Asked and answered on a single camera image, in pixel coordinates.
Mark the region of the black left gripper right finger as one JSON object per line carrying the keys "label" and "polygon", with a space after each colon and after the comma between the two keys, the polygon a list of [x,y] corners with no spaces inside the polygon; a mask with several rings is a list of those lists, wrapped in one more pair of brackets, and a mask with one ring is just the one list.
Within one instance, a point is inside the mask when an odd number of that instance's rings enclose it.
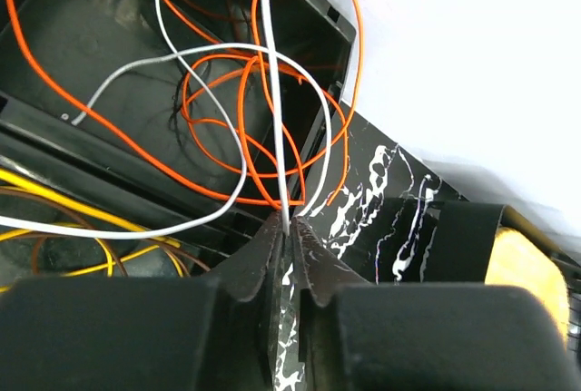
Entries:
{"label": "black left gripper right finger", "polygon": [[368,390],[367,349],[361,341],[370,317],[370,284],[322,245],[306,218],[290,227],[299,322],[299,361],[309,390]]}

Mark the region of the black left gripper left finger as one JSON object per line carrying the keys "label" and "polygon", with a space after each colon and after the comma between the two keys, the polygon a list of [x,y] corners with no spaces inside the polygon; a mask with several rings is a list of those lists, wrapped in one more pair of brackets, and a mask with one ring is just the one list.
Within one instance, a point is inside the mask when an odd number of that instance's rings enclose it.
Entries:
{"label": "black left gripper left finger", "polygon": [[219,281],[204,350],[207,390],[272,390],[285,239],[273,212],[246,245],[214,268]]}

